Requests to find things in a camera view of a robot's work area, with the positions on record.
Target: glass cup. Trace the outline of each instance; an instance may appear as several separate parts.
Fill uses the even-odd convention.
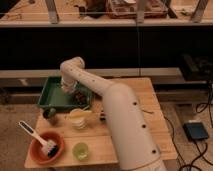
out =
[[[85,160],[88,157],[89,148],[86,143],[80,142],[73,147],[72,152],[77,160]]]

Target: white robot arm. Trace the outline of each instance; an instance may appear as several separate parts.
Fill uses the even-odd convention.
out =
[[[121,170],[166,171],[134,91],[125,84],[106,80],[83,68],[84,61],[80,57],[63,62],[60,66],[62,89],[72,92],[77,80],[102,97]]]

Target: wooden table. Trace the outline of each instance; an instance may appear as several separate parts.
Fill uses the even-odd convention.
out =
[[[144,111],[145,120],[162,152],[163,160],[176,159],[177,153],[150,79],[128,78],[114,79],[114,81],[125,83],[136,92],[141,102],[141,109]],[[99,120],[99,114],[102,110],[100,98],[94,97],[91,110],[93,115],[87,118],[87,128],[81,131],[75,130],[71,126],[66,114],[57,115],[59,122],[56,126],[51,126],[40,114],[35,129],[39,133],[50,130],[58,132],[64,138],[65,151],[55,163],[45,166],[36,164],[31,159],[28,151],[25,167],[39,168],[118,163],[107,125]],[[90,156],[85,161],[78,161],[72,155],[72,148],[78,142],[85,142],[89,146]]]

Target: green tray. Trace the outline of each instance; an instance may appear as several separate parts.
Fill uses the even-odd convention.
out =
[[[67,94],[61,90],[61,77],[48,77],[38,100],[38,107],[63,110],[90,107],[92,91],[80,83],[77,83],[76,89],[86,95],[85,104],[79,104],[73,94]]]

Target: orange bowl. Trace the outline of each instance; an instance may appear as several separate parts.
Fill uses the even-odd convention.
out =
[[[59,148],[58,152],[53,157],[46,156],[41,150],[42,144],[38,140],[33,139],[30,144],[30,156],[38,164],[50,164],[55,161],[63,152],[64,140],[58,133],[52,131],[44,132],[40,136],[45,140],[53,140]]]

